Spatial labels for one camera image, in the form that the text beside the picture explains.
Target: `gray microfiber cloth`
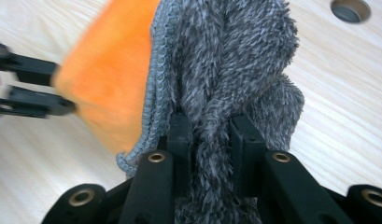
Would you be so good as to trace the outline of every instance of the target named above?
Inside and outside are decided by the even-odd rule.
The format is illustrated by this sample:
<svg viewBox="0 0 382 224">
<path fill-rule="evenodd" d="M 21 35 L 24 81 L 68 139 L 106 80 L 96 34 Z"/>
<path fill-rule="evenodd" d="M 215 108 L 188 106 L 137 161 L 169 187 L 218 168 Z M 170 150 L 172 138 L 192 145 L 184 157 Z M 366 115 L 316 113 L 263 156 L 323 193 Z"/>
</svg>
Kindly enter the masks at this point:
<svg viewBox="0 0 382 224">
<path fill-rule="evenodd" d="M 195 170 L 187 197 L 176 198 L 176 223 L 260 223 L 257 199 L 233 193 L 228 124 L 246 114 L 269 149 L 290 149 L 304 97 L 282 73 L 298 46 L 287 4 L 162 0 L 151 31 L 143 132 L 118 165 L 133 176 L 170 116 L 182 111 L 191 123 Z"/>
</svg>

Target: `tabletop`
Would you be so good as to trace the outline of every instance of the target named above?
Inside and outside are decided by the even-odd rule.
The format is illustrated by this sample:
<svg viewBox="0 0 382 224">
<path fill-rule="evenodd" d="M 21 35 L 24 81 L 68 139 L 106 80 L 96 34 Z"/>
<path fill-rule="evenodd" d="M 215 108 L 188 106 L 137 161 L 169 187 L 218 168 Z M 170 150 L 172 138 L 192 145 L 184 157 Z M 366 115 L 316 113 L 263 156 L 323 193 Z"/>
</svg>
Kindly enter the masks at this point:
<svg viewBox="0 0 382 224">
<path fill-rule="evenodd" d="M 305 98 L 290 152 L 341 194 L 356 184 L 382 188 L 382 0 L 356 1 L 290 0 L 300 47 L 285 73 Z M 0 0 L 0 42 L 62 63 L 106 4 Z M 19 83 L 0 72 L 0 96 L 7 85 Z M 82 183 L 109 190 L 125 179 L 115 155 L 75 115 L 0 117 L 0 223 L 38 223 L 66 190 Z"/>
</svg>

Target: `light wood surface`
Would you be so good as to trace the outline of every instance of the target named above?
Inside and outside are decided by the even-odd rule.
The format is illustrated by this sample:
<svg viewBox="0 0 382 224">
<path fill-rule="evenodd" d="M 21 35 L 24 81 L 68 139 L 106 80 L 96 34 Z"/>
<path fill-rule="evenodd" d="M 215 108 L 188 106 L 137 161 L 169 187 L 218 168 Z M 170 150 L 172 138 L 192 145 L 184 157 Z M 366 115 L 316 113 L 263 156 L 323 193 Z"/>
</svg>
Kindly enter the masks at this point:
<svg viewBox="0 0 382 224">
<path fill-rule="evenodd" d="M 300 47 L 286 73 L 305 96 L 291 152 L 316 180 L 345 194 L 382 188 L 382 0 L 372 17 L 339 21 L 330 1 L 290 1 Z M 0 0 L 0 41 L 16 53 L 60 63 L 106 0 Z M 18 85 L 0 72 L 0 96 Z M 29 89 L 52 91 L 25 85 Z M 0 117 L 0 223 L 39 223 L 68 189 L 125 179 L 114 155 L 74 115 Z"/>
</svg>

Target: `wooden table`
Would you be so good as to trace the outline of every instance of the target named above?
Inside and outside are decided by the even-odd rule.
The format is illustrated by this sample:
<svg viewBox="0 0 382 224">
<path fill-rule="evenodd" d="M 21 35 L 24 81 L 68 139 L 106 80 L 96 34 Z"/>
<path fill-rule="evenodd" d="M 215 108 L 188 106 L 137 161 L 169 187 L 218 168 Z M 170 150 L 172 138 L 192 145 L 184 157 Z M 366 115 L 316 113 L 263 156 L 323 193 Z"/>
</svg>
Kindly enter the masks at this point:
<svg viewBox="0 0 382 224">
<path fill-rule="evenodd" d="M 300 47 L 286 73 L 305 96 L 291 152 L 317 181 L 345 194 L 354 184 L 382 188 L 382 0 L 371 18 L 338 20 L 330 1 L 290 1 Z M 16 53 L 61 63 L 105 0 L 0 0 L 0 41 Z M 0 96 L 18 84 L 0 72 Z M 47 88 L 25 87 L 52 91 Z M 125 180 L 74 115 L 0 117 L 0 223 L 38 223 L 67 189 Z"/>
</svg>

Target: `gray towel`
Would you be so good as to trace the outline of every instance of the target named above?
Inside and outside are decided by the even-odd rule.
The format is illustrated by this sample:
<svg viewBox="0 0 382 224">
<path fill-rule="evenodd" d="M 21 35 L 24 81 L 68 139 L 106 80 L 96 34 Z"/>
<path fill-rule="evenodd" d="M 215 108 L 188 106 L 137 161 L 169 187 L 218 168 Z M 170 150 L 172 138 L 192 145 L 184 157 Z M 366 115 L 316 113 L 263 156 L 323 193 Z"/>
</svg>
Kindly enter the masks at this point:
<svg viewBox="0 0 382 224">
<path fill-rule="evenodd" d="M 143 133 L 118 155 L 133 175 L 156 147 L 170 115 L 191 122 L 195 171 L 176 223 L 259 223 L 256 199 L 233 194 L 229 118 L 246 114 L 272 150 L 289 150 L 304 97 L 282 72 L 297 48 L 296 28 L 281 0 L 162 0 L 152 24 L 153 51 Z"/>
</svg>

